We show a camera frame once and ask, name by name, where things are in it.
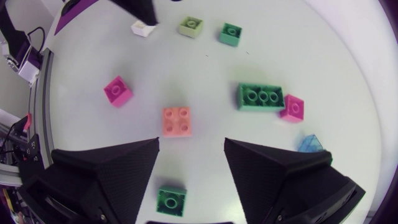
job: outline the green lego brick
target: green lego brick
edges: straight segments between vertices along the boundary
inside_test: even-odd
[[[242,28],[226,23],[220,33],[220,42],[236,47],[239,44],[241,34]]]
[[[157,193],[157,212],[182,217],[187,190],[162,186]]]
[[[280,86],[240,83],[238,86],[238,110],[281,111],[285,100]]]
[[[180,24],[178,31],[182,35],[197,37],[203,28],[203,21],[194,17],[186,17]]]

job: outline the dark green 2x4 brick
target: dark green 2x4 brick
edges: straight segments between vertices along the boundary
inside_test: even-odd
[[[280,86],[240,83],[238,109],[244,111],[281,111],[285,100]]]
[[[163,186],[157,192],[156,211],[178,217],[183,216],[185,196],[187,190],[176,187]]]
[[[242,28],[226,23],[220,33],[220,42],[236,47],[239,44],[241,34]]]

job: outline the magenta lego brick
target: magenta lego brick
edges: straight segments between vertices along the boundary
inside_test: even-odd
[[[104,88],[104,91],[109,102],[117,108],[121,107],[133,96],[131,90],[120,76],[116,77],[110,84],[108,84]]]
[[[292,96],[285,96],[286,108],[279,112],[280,118],[290,121],[293,123],[298,123],[304,120],[304,101]]]

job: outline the transparent blue brick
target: transparent blue brick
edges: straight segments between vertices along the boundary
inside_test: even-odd
[[[301,143],[301,146],[298,147],[299,152],[320,152],[324,151],[321,143],[319,142],[318,138],[312,134],[306,136]]]

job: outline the pink lego brick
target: pink lego brick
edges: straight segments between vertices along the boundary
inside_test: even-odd
[[[121,107],[133,96],[120,76],[111,81],[111,83],[104,88],[104,91],[109,102],[117,108]]]
[[[25,123],[24,130],[28,130],[30,124],[32,123],[32,115],[28,113],[26,116],[27,116],[27,121]]]
[[[191,113],[188,107],[163,108],[163,136],[192,136]]]
[[[298,123],[304,120],[304,101],[292,95],[285,96],[286,109],[279,112],[286,121]]]

